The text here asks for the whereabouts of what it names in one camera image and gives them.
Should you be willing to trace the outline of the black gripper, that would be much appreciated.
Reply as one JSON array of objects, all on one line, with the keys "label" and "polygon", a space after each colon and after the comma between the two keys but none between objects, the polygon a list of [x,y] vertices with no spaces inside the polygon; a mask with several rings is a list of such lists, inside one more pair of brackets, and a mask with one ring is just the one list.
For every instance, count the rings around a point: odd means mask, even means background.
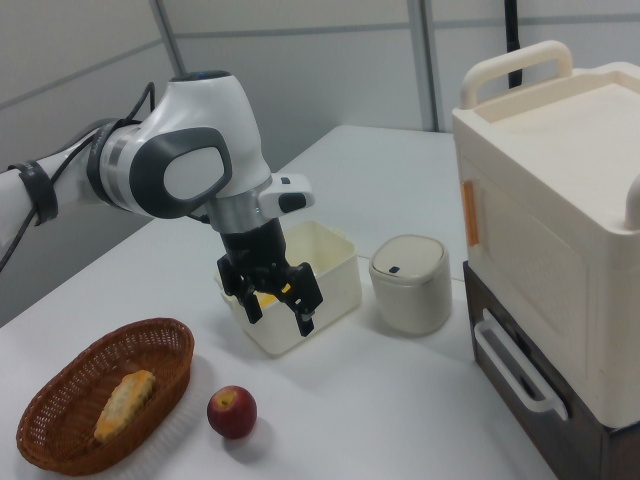
[{"label": "black gripper", "polygon": [[295,316],[301,336],[314,330],[314,310],[321,292],[309,263],[292,265],[286,258],[286,241],[277,219],[244,233],[221,236],[226,254],[218,260],[225,293],[244,307],[250,323],[263,316],[257,292],[276,297]]}]

